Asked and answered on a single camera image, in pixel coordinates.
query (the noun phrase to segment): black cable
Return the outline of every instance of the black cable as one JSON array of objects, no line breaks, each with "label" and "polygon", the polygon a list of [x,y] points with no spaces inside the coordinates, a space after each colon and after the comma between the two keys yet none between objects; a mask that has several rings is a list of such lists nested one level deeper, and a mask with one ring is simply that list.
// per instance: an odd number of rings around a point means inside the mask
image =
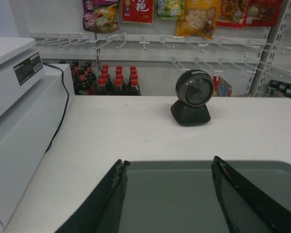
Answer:
[{"label": "black cable", "polygon": [[[47,64],[47,63],[43,63],[43,65],[45,65],[45,66],[49,66],[49,67],[52,67],[52,68],[55,68],[55,69],[60,69],[60,68],[58,68],[58,67],[56,67],[56,66],[53,66],[53,65],[50,65],[50,64]],[[54,133],[53,138],[51,139],[51,141],[50,141],[50,143],[49,143],[49,145],[48,145],[48,148],[46,149],[45,153],[48,152],[48,150],[49,150],[50,147],[52,146],[52,142],[53,142],[54,138],[56,137],[56,135],[57,135],[57,133],[58,133],[58,131],[59,131],[59,129],[60,129],[60,127],[61,127],[63,121],[64,121],[64,117],[65,117],[66,110],[67,110],[67,106],[68,106],[68,102],[69,102],[69,92],[68,92],[68,90],[67,90],[67,88],[66,88],[66,86],[65,86],[65,83],[64,83],[64,71],[63,71],[62,69],[60,69],[60,70],[62,71],[62,84],[63,84],[63,86],[64,86],[64,89],[65,89],[66,93],[67,93],[67,100],[66,100],[66,104],[65,104],[65,108],[64,108],[64,113],[63,113],[62,119],[60,120],[60,123],[59,123],[59,125],[58,125],[58,127],[57,127],[57,130],[56,130],[56,132]]]}]

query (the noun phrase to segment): gray tray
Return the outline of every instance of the gray tray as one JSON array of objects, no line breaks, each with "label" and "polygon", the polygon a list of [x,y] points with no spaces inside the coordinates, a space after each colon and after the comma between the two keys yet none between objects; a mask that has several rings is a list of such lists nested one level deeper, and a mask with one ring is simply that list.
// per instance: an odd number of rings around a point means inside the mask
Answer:
[{"label": "gray tray", "polygon": [[[291,211],[291,165],[227,161]],[[212,161],[132,162],[119,233],[229,233],[217,200]]]}]

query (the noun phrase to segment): snack bag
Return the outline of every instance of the snack bag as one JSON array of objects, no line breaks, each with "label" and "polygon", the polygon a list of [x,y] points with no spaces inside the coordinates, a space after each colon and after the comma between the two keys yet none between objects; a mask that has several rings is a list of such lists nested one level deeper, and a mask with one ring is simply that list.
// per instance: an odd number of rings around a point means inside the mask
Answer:
[{"label": "snack bag", "polygon": [[178,19],[184,17],[184,0],[157,0],[156,15],[159,18]]},{"label": "snack bag", "polygon": [[274,27],[282,0],[251,0],[246,10],[245,26]]},{"label": "snack bag", "polygon": [[222,0],[218,26],[242,28],[249,0]]},{"label": "snack bag", "polygon": [[212,96],[230,97],[233,87],[220,76],[213,77],[214,90]]},{"label": "snack bag", "polygon": [[83,0],[83,28],[97,33],[118,30],[116,15],[119,0]]},{"label": "snack bag", "polygon": [[154,0],[123,0],[122,21],[123,22],[153,22]]},{"label": "snack bag", "polygon": [[186,0],[184,19],[178,19],[177,36],[199,36],[212,40],[220,15],[221,0]]}]

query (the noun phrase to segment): white counter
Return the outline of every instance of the white counter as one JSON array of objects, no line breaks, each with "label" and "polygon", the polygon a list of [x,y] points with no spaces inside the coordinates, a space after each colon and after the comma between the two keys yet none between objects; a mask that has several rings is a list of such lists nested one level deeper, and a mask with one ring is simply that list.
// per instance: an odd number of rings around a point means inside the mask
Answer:
[{"label": "white counter", "polygon": [[51,233],[117,159],[279,160],[291,164],[291,100],[212,98],[211,121],[181,127],[176,97],[76,97],[5,233]]}]

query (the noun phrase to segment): plastic bottle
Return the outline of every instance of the plastic bottle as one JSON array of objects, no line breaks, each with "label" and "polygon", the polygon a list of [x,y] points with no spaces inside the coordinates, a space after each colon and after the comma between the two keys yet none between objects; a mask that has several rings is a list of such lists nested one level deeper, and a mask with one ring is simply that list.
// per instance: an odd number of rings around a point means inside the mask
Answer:
[{"label": "plastic bottle", "polygon": [[79,68],[80,68],[80,65],[79,65],[79,61],[73,61],[72,62],[72,64],[73,64],[73,66],[74,66],[74,69],[76,70],[76,71],[78,71],[79,70]]},{"label": "plastic bottle", "polygon": [[132,79],[130,81],[131,88],[129,91],[127,91],[127,95],[129,96],[140,96],[140,89],[138,88],[138,80],[137,79]]},{"label": "plastic bottle", "polygon": [[116,79],[120,79],[122,80],[122,90],[123,90],[123,95],[126,95],[127,94],[127,87],[126,87],[126,84],[124,82],[124,76],[123,74],[117,74],[116,75]]},{"label": "plastic bottle", "polygon": [[86,80],[83,69],[79,69],[79,71],[78,71],[78,82],[77,82],[76,87],[77,87],[79,96],[89,96],[90,95],[89,83]]},{"label": "plastic bottle", "polygon": [[130,91],[130,89],[131,89],[131,80],[138,80],[138,74],[132,74],[131,76],[130,76],[130,81],[129,81],[129,83],[127,84],[127,93]]},{"label": "plastic bottle", "polygon": [[285,97],[288,97],[288,98],[291,99],[291,89],[288,88],[288,89],[286,90],[286,93],[284,94],[284,96],[285,96]]},{"label": "plastic bottle", "polygon": [[91,66],[87,67],[87,72],[89,77],[92,80],[92,86],[93,86],[93,95],[97,95],[97,77],[96,75],[93,73],[93,69]]},{"label": "plastic bottle", "polygon": [[114,81],[114,90],[113,90],[113,94],[115,96],[122,96],[124,95],[123,93],[123,88],[122,88],[122,80],[121,79],[115,79]]},{"label": "plastic bottle", "polygon": [[113,86],[109,85],[108,74],[102,73],[100,77],[101,79],[104,79],[106,81],[106,88],[107,88],[108,95],[111,95],[113,92]]},{"label": "plastic bottle", "polygon": [[108,95],[105,79],[98,79],[97,94],[100,96]]},{"label": "plastic bottle", "polygon": [[83,66],[83,69],[84,69],[84,74],[85,74],[86,81],[87,81],[88,84],[89,84],[90,95],[92,96],[92,95],[94,94],[94,86],[93,86],[92,76],[90,76],[90,75],[88,74],[87,66]]}]

